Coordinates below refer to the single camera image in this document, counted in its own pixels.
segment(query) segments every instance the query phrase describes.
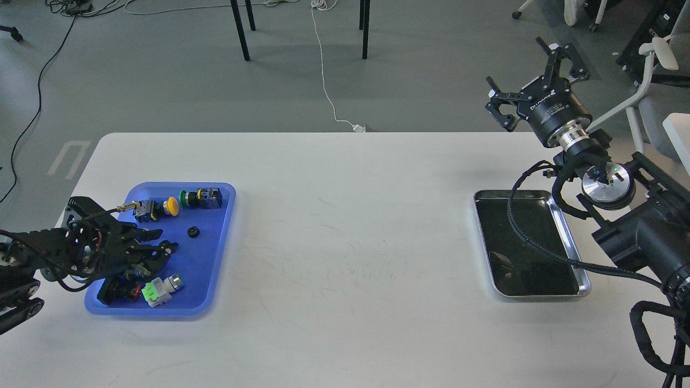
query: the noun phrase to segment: white table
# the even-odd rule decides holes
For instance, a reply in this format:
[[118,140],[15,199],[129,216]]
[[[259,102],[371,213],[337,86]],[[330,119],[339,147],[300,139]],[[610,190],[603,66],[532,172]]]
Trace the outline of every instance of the white table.
[[663,121],[663,125],[685,171],[690,174],[690,114],[671,113]]
[[[106,136],[74,191],[106,208],[145,181],[237,189],[215,301],[193,320],[92,316],[43,282],[43,311],[0,338],[0,385],[660,386],[628,319],[663,302],[653,287],[591,274],[589,296],[560,303],[489,288],[472,196],[553,154],[531,133]],[[594,223],[570,224],[608,264]],[[672,323],[646,321],[670,353]]]

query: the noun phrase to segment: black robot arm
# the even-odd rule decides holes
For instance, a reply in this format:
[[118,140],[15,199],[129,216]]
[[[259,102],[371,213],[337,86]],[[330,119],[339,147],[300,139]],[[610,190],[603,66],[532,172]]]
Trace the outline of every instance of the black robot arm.
[[[667,374],[664,387],[670,387],[674,378],[680,381],[690,376],[690,365],[683,365],[685,348],[690,346],[690,192],[642,154],[635,153],[625,164],[613,163],[607,152],[611,138],[603,130],[587,134],[585,129],[592,116],[573,94],[571,80],[558,75],[560,62],[568,58],[573,62],[570,72],[571,78],[575,78],[573,82],[587,78],[587,68],[577,51],[570,44],[561,48],[547,47],[541,39],[538,42],[549,54],[544,75],[536,77],[518,93],[502,93],[487,78],[491,100],[486,109],[501,127],[511,132],[517,124],[514,116],[499,111],[501,105],[510,104],[515,106],[517,116],[529,123],[544,147],[562,148],[553,158],[553,164],[542,161],[526,171],[515,183],[513,193],[531,173],[544,171],[544,176],[555,176],[552,194],[558,206],[575,217],[592,217],[598,223],[600,229],[592,237],[616,267],[583,262],[569,264],[648,282],[667,297],[668,306],[652,302],[636,304],[630,319],[644,359]],[[577,178],[582,182],[578,201],[584,210],[567,204],[561,195],[564,183]],[[647,200],[617,220],[604,219],[597,208],[616,210],[628,206],[635,195],[635,182],[644,187]],[[567,262],[534,244],[519,228],[512,216],[511,200],[508,209],[511,226],[525,244],[542,255]],[[637,272],[644,267],[650,268],[659,281]],[[676,346],[670,363],[663,362],[651,346],[642,322],[645,312],[659,313],[675,321]]]
[[[9,233],[0,230],[0,334],[36,315],[43,300],[32,298],[39,288],[36,271],[67,291],[81,291],[93,281],[106,279],[98,299],[110,304],[126,297],[137,283],[151,280],[163,269],[177,243],[142,244],[161,237],[161,229],[140,229],[120,222],[89,197],[71,197],[60,228]],[[69,287],[71,276],[81,287]]]

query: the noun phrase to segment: gray floor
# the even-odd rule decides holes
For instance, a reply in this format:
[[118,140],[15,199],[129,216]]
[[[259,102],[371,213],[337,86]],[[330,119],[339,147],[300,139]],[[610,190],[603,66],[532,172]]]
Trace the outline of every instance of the gray floor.
[[[96,6],[105,3],[95,0]],[[200,3],[139,0],[131,10]],[[580,49],[592,77],[574,90],[595,116],[632,94],[632,82],[612,52],[622,51],[651,3],[626,0],[593,34],[588,19],[567,27],[556,0],[538,1],[519,21],[511,12],[520,0],[373,0],[367,61],[360,58],[359,1],[339,0],[333,10],[317,12],[316,20],[327,87],[341,118],[378,131],[499,131],[483,108],[489,89],[484,78],[491,75],[504,90],[517,90],[543,72],[546,56],[534,43],[536,36]],[[254,11],[256,32],[248,31],[244,19],[251,62],[242,59],[230,8],[153,16],[119,10],[78,19],[44,75],[43,112],[19,145],[19,183],[0,204],[0,228],[54,225],[88,156],[108,133],[350,131],[348,124],[333,121],[322,91],[308,1]],[[51,14],[40,1],[12,0],[0,4],[0,23],[18,27],[26,38],[20,44],[0,35],[4,195],[12,182],[12,145],[37,108],[38,73],[70,19]],[[526,124],[519,128],[528,130]],[[627,161],[633,148],[624,115],[607,128],[616,138],[613,154]],[[60,151],[73,141],[79,143],[57,164]],[[86,155],[75,163],[80,147]],[[117,166],[103,172],[126,173]]]

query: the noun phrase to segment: black table leg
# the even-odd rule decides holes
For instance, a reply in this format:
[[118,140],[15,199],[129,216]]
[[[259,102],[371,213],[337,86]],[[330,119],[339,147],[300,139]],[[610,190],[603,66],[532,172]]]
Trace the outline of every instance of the black table leg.
[[364,0],[359,0],[359,29],[364,29]]
[[247,16],[249,17],[249,28],[252,31],[257,30],[257,26],[254,25],[254,12],[252,12],[252,1],[244,0],[244,5],[247,7]]
[[371,0],[364,0],[364,41],[362,42],[362,59],[366,59],[369,49],[369,4]]
[[239,17],[237,0],[230,0],[230,6],[233,8],[233,16],[235,17],[235,25],[237,26],[237,35],[239,36],[239,44],[242,46],[242,55],[244,56],[245,61],[249,61],[249,49],[247,48],[247,39],[244,37],[242,18]]

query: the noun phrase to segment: white chair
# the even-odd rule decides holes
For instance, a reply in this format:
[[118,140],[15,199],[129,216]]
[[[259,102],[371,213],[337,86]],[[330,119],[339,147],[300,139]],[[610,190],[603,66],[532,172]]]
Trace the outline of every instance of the white chair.
[[659,59],[659,64],[664,69],[678,69],[678,62],[665,39],[653,38],[651,43],[645,43],[640,46],[639,53],[644,55],[645,59],[642,83],[638,86],[638,91],[615,108],[594,120],[587,128],[587,131],[594,131],[600,127],[602,122],[625,110],[635,149],[640,153],[644,153],[644,140],[638,122],[638,114],[635,111],[635,108],[637,108],[640,111],[642,124],[652,145],[663,155],[679,160],[673,144],[671,144],[665,133],[662,121],[672,112],[690,113],[690,104],[688,103],[690,101],[690,89],[651,83],[655,58]]
[[[595,32],[598,28],[599,25],[602,23],[602,19],[604,18],[604,11],[606,10],[606,4],[609,2],[609,0],[602,0],[601,4],[599,5],[599,10],[597,11],[597,17],[594,20],[594,23],[589,25],[589,30],[591,32]],[[518,9],[517,11],[513,12],[513,19],[517,20],[520,18],[522,15],[522,11],[527,9],[532,3],[534,3],[534,0],[527,0],[525,1]]]

